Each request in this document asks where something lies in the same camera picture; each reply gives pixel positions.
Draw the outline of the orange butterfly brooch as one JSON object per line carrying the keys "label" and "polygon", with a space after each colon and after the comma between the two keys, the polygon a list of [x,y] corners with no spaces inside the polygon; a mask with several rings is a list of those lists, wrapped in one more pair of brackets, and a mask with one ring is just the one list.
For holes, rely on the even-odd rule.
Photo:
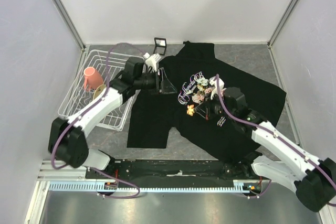
{"label": "orange butterfly brooch", "polygon": [[195,106],[193,104],[187,106],[187,115],[193,116],[195,113]]}

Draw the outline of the black printed t-shirt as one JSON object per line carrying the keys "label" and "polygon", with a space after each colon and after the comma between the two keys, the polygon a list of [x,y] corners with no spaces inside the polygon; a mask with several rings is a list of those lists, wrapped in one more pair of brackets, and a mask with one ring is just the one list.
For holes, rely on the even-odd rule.
{"label": "black printed t-shirt", "polygon": [[219,76],[225,87],[240,88],[249,107],[273,125],[279,121],[285,92],[216,59],[213,44],[186,41],[177,55],[165,57],[159,65],[177,93],[140,91],[131,111],[129,148],[166,148],[169,131],[176,128],[182,137],[222,162],[239,162],[255,151],[259,144],[239,133],[230,119],[217,116],[207,120],[187,114],[189,106],[201,104],[212,92],[209,81],[214,76]]}

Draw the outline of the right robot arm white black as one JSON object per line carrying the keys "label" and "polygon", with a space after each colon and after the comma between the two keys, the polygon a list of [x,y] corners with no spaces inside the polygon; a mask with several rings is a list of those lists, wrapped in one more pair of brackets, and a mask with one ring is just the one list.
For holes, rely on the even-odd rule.
{"label": "right robot arm white black", "polygon": [[250,108],[240,88],[213,85],[201,91],[200,104],[194,108],[208,120],[212,115],[231,119],[234,128],[269,149],[280,163],[265,156],[241,164],[240,172],[248,179],[256,175],[288,188],[313,212],[335,206],[335,161],[321,159],[289,140],[261,113]]}

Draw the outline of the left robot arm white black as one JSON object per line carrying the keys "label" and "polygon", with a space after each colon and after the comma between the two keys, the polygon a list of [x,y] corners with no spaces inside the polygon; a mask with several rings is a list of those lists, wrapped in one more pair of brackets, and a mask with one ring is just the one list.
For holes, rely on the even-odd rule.
{"label": "left robot arm white black", "polygon": [[59,169],[55,161],[60,160],[64,163],[62,167],[95,168],[103,178],[114,175],[112,157],[103,151],[89,148],[86,138],[106,115],[133,97],[136,90],[149,90],[154,94],[177,92],[164,68],[159,67],[161,59],[159,54],[143,59],[130,57],[124,69],[115,78],[108,79],[102,93],[87,106],[66,119],[54,119],[48,144],[54,169]]}

